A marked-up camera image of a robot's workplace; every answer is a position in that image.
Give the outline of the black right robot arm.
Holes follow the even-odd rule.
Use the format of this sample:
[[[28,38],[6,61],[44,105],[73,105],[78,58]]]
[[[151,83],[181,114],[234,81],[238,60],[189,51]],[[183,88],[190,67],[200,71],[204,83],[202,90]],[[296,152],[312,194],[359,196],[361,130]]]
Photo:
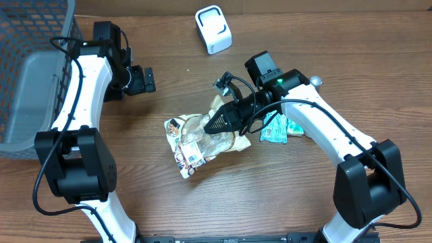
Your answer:
[[[243,97],[229,72],[213,86],[233,100],[220,107],[205,125],[207,134],[249,132],[256,119],[271,111],[297,123],[336,168],[333,202],[337,213],[315,233],[288,233],[288,242],[378,242],[370,229],[404,204],[405,182],[399,148],[377,142],[350,125],[319,95],[318,78],[297,69],[283,72],[263,51],[245,64],[254,86]]]

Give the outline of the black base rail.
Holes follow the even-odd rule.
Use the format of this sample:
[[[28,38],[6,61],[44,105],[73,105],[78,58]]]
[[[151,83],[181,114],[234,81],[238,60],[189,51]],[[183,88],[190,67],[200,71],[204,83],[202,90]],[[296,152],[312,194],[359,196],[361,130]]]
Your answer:
[[[226,236],[174,238],[173,236],[139,236],[135,243],[318,243],[325,242],[320,233],[288,233],[284,236]]]

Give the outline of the dark grey plastic basket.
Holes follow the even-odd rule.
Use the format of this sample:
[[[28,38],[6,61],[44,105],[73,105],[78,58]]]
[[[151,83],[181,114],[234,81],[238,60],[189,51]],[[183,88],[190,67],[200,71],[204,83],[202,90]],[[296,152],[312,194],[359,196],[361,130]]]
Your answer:
[[[51,128],[71,61],[50,38],[82,38],[74,0],[1,2],[1,157],[35,159],[37,132]]]

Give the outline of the white barcode scanner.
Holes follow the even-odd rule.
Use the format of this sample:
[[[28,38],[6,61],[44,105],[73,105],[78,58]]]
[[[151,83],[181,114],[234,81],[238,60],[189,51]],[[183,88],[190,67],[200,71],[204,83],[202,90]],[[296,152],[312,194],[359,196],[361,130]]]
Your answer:
[[[195,13],[194,18],[198,34],[209,55],[231,47],[232,33],[219,6],[202,8]]]

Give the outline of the beige Pantree snack pouch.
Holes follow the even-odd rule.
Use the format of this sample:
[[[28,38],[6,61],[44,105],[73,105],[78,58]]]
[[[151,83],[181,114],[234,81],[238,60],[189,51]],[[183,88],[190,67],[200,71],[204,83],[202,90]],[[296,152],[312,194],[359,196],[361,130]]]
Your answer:
[[[166,138],[184,179],[218,154],[243,151],[250,146],[249,139],[238,132],[207,134],[204,131],[204,126],[222,105],[224,102],[217,95],[208,113],[180,115],[165,121]]]

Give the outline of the teal snack packet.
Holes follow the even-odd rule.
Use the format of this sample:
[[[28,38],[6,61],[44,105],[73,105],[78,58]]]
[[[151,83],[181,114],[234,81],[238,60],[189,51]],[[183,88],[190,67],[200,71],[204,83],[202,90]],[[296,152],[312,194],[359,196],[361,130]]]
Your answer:
[[[260,141],[272,143],[288,143],[288,122],[285,115],[277,111],[266,114],[263,124],[267,125],[261,130]]]

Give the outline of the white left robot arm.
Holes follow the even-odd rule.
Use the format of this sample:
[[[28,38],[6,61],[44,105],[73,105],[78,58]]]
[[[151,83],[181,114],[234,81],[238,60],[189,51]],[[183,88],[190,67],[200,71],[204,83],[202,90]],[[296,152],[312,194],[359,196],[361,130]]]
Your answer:
[[[46,216],[83,211],[100,242],[144,240],[115,192],[115,159],[99,132],[105,102],[156,90],[152,69],[133,65],[131,46],[122,47],[127,40],[110,21],[94,23],[92,40],[50,38],[71,60],[71,80],[56,120],[34,140],[41,164],[34,208]]]

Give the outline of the small teal tissue pack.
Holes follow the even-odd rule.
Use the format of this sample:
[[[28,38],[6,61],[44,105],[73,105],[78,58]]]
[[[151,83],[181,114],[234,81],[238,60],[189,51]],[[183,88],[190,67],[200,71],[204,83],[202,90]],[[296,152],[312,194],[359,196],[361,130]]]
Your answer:
[[[290,136],[303,136],[304,130],[293,120],[287,119],[287,134]]]

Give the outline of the yellow liquid bottle silver cap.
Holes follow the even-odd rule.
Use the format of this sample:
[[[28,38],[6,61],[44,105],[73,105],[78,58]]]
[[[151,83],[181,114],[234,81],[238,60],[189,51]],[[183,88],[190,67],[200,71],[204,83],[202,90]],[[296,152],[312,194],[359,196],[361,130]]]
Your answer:
[[[315,88],[318,88],[322,85],[323,81],[319,76],[311,76],[310,84],[312,84]]]

